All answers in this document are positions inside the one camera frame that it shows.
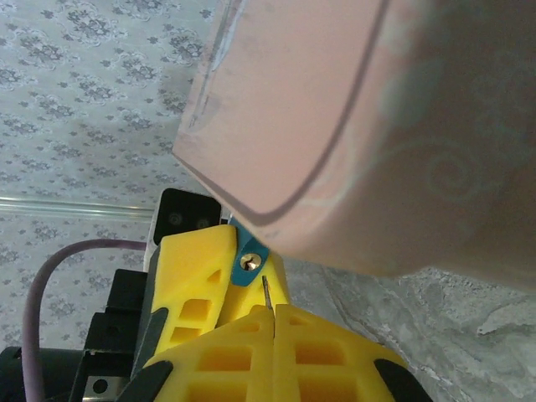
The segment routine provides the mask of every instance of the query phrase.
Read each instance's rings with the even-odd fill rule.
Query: screw
[[[173,226],[179,226],[183,222],[183,216],[178,212],[173,212],[169,215],[167,221]]]
[[[254,271],[260,267],[262,259],[258,254],[244,254],[240,258],[240,266],[244,271]]]
[[[209,220],[206,219],[206,218],[202,218],[202,219],[198,220],[197,227],[198,227],[198,229],[205,229],[205,228],[208,228],[209,225],[210,225]]]

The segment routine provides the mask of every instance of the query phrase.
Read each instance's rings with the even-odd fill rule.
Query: wallpaper
[[[0,1],[2,194],[138,205],[196,187],[171,147],[215,4]]]

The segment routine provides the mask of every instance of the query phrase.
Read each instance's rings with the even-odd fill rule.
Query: blue bracket
[[[268,259],[268,255],[270,255],[270,250],[253,237],[234,217],[231,218],[229,224],[236,228],[237,235],[236,257],[234,258],[233,270],[231,271],[231,283],[233,285],[247,287],[259,275]],[[246,271],[240,266],[240,259],[246,254],[257,254],[260,257],[260,266],[256,270]]]

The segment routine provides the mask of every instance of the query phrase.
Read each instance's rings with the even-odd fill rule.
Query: cable
[[[143,251],[142,241],[96,239],[68,245],[52,255],[39,269],[30,287],[23,315],[23,381],[27,402],[44,402],[44,380],[39,356],[39,315],[44,288],[50,275],[63,260],[91,249],[128,249]]]

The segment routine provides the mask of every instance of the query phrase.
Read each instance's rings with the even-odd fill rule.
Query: brass screw
[[[244,271],[256,270],[260,267],[261,262],[262,259],[260,258],[260,255],[253,253],[244,254],[242,255],[242,258],[240,258],[240,266]]]

